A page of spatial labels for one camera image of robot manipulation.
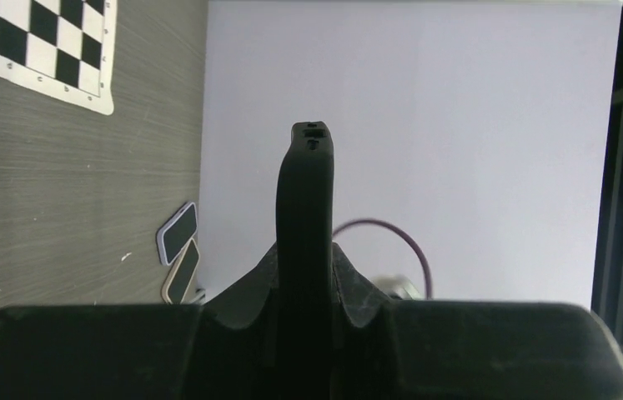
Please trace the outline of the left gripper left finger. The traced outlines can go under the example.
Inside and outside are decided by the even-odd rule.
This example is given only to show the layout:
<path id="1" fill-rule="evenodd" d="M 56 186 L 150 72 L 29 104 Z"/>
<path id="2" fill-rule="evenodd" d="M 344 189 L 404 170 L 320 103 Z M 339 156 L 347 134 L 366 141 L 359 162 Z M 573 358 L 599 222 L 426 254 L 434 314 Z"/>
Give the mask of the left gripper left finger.
<path id="1" fill-rule="evenodd" d="M 243 329 L 258 319 L 268 295 L 277 288 L 278 256 L 275 242 L 252 270 L 217 297 L 207 301 L 204 311 L 227 328 Z"/>

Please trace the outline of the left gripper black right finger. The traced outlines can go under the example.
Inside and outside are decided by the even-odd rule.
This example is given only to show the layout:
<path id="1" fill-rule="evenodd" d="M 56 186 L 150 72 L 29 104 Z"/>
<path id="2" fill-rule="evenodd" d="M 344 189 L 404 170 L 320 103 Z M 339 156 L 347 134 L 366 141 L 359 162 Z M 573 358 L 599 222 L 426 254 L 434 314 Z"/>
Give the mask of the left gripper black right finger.
<path id="1" fill-rule="evenodd" d="M 332 267 L 341 330 L 382 330 L 387 323 L 386 308 L 394 300 L 363 276 L 336 242 L 332 243 Z"/>

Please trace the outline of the phone with white edge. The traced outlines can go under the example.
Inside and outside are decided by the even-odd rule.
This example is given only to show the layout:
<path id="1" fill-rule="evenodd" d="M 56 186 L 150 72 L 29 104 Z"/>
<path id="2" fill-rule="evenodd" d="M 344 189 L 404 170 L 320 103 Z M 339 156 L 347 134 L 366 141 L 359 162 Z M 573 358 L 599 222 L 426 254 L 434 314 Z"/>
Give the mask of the phone with white edge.
<path id="1" fill-rule="evenodd" d="M 159 261 L 170 266 L 198 230 L 197 207 L 186 202 L 158 231 L 156 243 Z"/>

